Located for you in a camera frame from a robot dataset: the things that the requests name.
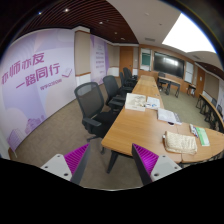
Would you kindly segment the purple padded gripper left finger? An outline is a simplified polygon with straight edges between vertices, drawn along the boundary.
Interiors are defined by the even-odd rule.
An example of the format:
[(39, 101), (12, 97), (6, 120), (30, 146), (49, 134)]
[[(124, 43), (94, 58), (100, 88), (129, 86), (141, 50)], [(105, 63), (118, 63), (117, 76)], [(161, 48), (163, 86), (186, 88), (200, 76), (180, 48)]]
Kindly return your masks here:
[(90, 155), (90, 144), (87, 143), (66, 155), (56, 154), (41, 168), (77, 185), (80, 184)]

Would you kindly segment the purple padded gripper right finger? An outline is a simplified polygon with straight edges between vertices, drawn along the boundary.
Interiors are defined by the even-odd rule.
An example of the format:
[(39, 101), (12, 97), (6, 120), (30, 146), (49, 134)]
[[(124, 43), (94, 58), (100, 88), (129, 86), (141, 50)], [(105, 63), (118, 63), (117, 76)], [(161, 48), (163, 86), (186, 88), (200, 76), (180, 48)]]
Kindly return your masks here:
[(144, 185), (181, 170), (181, 167), (168, 156), (158, 156), (137, 144), (132, 144), (132, 156)]

